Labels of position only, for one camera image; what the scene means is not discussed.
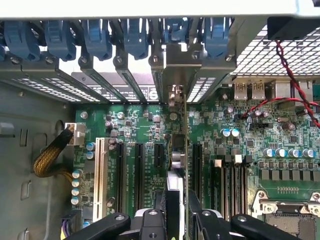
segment red and black wire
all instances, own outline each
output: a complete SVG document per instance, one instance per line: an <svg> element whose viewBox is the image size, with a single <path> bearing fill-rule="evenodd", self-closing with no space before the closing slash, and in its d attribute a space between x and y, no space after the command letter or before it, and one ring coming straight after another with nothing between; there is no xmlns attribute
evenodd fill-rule
<svg viewBox="0 0 320 240"><path fill-rule="evenodd" d="M318 127L320 128L320 123L319 120L316 119L316 117L314 116L314 112L311 109L311 106L317 106L320 107L320 105L318 105L315 102L309 102L306 99L306 94L305 92L300 88L299 82L296 80L292 70L289 67L288 61L285 58L285 53L284 53L284 48L281 46L281 42L280 41L275 41L276 43L276 54L280 57L281 60L281 64L282 66L285 68L287 75L290 78L290 84L298 91L300 98L302 99L298 99L298 98L292 98L292 97L275 97L272 98L270 100L264 100L262 102L260 102L258 105L253 106L252 108L250 108L248 111L246 111L244 114L242 114L242 118L245 118L248 113L254 111L255 109L261 107L262 105L265 105L267 103L271 103L271 102L275 102L275 101L295 101L295 102L300 102L303 103L305 109L307 110L308 115L310 116L312 122Z"/></svg>

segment beige pci slot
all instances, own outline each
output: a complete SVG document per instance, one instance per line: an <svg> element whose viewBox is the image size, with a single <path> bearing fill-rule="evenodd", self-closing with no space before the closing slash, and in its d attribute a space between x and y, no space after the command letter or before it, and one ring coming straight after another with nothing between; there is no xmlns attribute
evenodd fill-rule
<svg viewBox="0 0 320 240"><path fill-rule="evenodd" d="M94 191L93 191L93 222L99 221L107 214L108 184L108 139L95 139Z"/></svg>

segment green circuit board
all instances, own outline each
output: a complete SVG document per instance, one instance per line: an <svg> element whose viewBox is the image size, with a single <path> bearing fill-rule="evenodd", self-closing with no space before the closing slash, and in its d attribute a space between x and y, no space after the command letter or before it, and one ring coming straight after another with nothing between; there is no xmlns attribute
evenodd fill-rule
<svg viewBox="0 0 320 240"><path fill-rule="evenodd" d="M242 158L252 157L252 163L247 166L247 202L246 212L250 214L251 206L258 190L264 190L269 199L308 201L313 192L320 192L320 180L303 178L307 172L320 171L319 157L319 130L312 126L308 116L298 117L292 110L277 110L275 105L267 105L259 110L268 112L269 116L256 119L248 117L244 120L234 118L236 114L244 113L256 102L245 101L214 101L209 105L191 105L187 108L188 116L188 162L190 174L189 186L192 188L192 181L197 176L192 175L193 169L193 145L201 145L201 176L200 203L202 208L221 210L223 203L219 191L212 191L213 179L219 177L213 175L212 163L217 159L217 148L225 149L230 154L231 149L239 149ZM232 114L225 114L227 107L233 108ZM82 112L87 112L87 119L81 118ZM123 119L118 118L118 113L123 113ZM106 131L105 122L111 121L116 125L118 142L126 145L126 182L125 182L125 208L123 211L134 216L135 210L135 145L143 144L145 151L144 180L143 180L143 203L140 207L152 208L154 204L154 193L166 187L166 169L168 168L167 140L165 134L177 134L182 131L181 120L169 118L166 105L83 105L76 111L76 123L83 123L86 126L85 143L95 142L96 138L110 137ZM288 122L294 123L294 130L283 130L283 122L278 118L287 118ZM272 124L269 128L251 129L252 123ZM238 137L224 137L221 134L223 129L237 129ZM154 166L154 144L164 145L165 163L162 167ZM264 149L290 149L313 150L314 157L299 158L289 157L266 157ZM86 148L75 149L74 166L84 168L86 159ZM110 150L108 153L108 186L107 199L115 198L117 195L116 170L117 153ZM299 171L300 179L281 180L273 171ZM262 176L263 171L269 171L270 177ZM81 206L90 206L93 202L93 176L85 177L83 181ZM225 188L230 190L230 183L225 183ZM235 196L229 201L240 201L241 196ZM113 213L117 209L110 207L107 213Z"/></svg>

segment motherboard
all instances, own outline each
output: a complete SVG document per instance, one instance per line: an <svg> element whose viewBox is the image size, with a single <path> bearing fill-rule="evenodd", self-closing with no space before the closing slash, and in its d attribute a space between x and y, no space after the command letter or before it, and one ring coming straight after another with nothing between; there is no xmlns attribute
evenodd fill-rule
<svg viewBox="0 0 320 240"><path fill-rule="evenodd" d="M189 188L203 209L226 220L246 213L303 240L320 239L318 129L306 114L272 104L239 117L255 105L217 99L187 107ZM171 142L183 144L180 115L159 104L91 104L77 109L76 123L85 125L85 146L75 147L74 168L82 177L72 195L84 222L153 208L156 192L167 187ZM101 151L107 165L97 171Z"/></svg>

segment purple wire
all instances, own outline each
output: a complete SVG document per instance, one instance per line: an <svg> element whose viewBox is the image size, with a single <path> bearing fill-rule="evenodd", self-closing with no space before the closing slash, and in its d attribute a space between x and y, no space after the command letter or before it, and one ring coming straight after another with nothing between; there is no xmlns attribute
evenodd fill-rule
<svg viewBox="0 0 320 240"><path fill-rule="evenodd" d="M67 231L66 231L66 220L64 220L62 222L62 231L63 231L63 234L65 235L65 237L69 237L67 234Z"/></svg>

